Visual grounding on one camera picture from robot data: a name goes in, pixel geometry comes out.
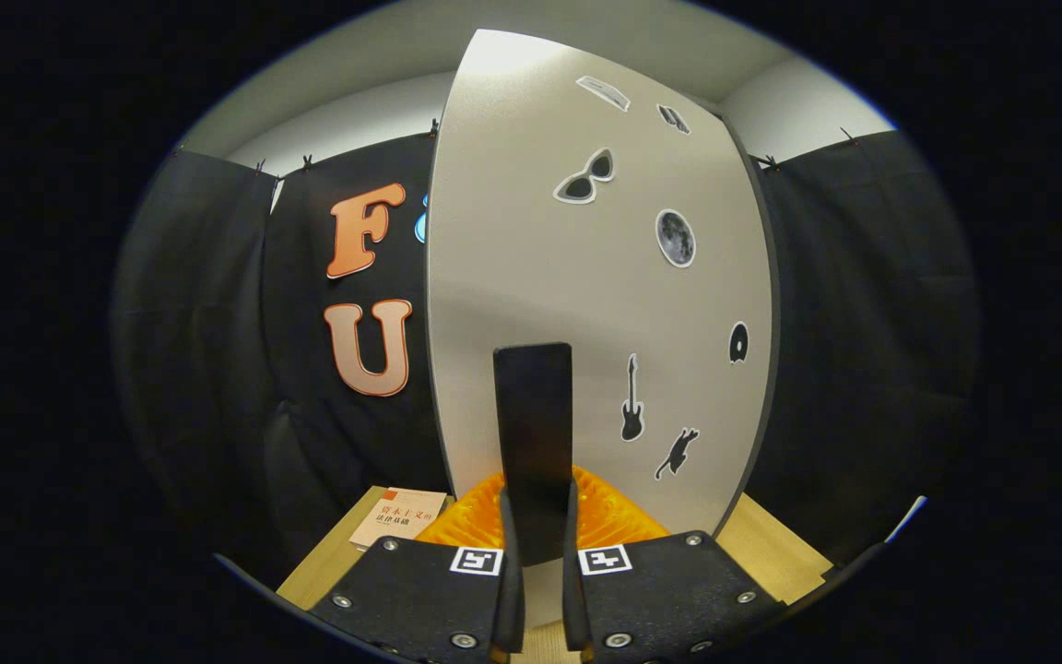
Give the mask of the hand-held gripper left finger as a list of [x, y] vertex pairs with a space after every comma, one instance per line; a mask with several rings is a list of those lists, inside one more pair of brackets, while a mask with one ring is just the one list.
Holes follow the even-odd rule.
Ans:
[[507, 663], [523, 651], [525, 592], [501, 472], [415, 539], [382, 537], [309, 613], [414, 663]]

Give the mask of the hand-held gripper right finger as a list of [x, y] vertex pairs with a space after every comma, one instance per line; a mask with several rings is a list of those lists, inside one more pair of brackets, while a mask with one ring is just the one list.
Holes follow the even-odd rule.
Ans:
[[573, 469], [563, 633], [584, 663], [716, 663], [785, 615], [707, 532], [665, 534], [593, 472]]

